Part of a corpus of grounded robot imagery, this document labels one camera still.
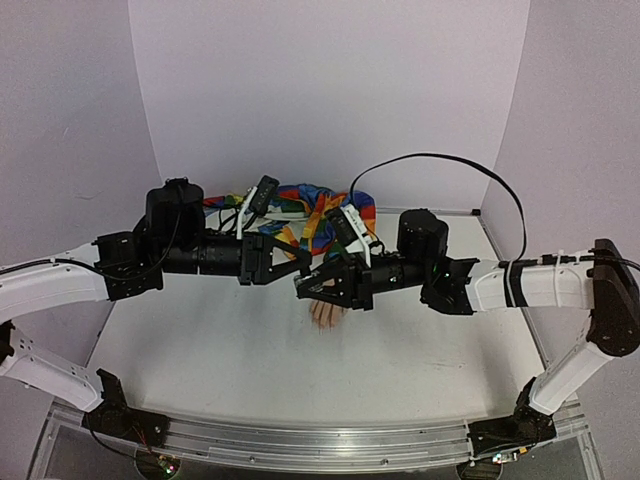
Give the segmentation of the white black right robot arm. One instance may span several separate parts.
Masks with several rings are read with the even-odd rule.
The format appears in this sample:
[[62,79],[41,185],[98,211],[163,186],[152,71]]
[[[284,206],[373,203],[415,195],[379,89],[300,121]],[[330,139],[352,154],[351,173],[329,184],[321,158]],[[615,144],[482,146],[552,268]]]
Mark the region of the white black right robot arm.
[[600,368],[639,347],[636,263],[609,239],[573,254],[491,261],[447,255],[449,227],[427,209],[403,212],[397,249],[374,254],[358,211],[328,214],[343,253],[295,280],[298,298],[369,311],[380,293],[418,286],[420,300],[444,315],[471,316],[503,308],[585,310],[588,324],[575,345],[520,392],[514,411],[467,427],[472,459],[501,463],[556,436],[553,416]]

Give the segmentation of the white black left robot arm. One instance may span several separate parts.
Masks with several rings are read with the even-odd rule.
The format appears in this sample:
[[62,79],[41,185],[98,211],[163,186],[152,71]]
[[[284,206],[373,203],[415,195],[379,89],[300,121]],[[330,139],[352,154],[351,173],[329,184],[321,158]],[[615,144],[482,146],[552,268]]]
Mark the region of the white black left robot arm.
[[185,178],[146,195],[145,214],[131,231],[103,235],[59,255],[1,270],[1,374],[52,394],[82,411],[92,433],[164,444],[169,419],[130,406],[120,379],[40,348],[13,323],[49,308],[117,302],[162,290],[166,274],[234,277],[240,285],[268,285],[307,273],[309,252],[257,232],[222,233],[205,224],[204,192]]

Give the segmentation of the mannequin hand with nails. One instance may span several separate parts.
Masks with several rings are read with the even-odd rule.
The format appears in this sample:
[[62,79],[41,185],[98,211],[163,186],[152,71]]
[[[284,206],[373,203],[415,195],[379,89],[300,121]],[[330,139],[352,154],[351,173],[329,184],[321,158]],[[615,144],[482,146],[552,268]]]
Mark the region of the mannequin hand with nails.
[[336,328],[346,313],[347,309],[344,307],[319,300],[313,300],[310,304],[311,320],[320,333]]

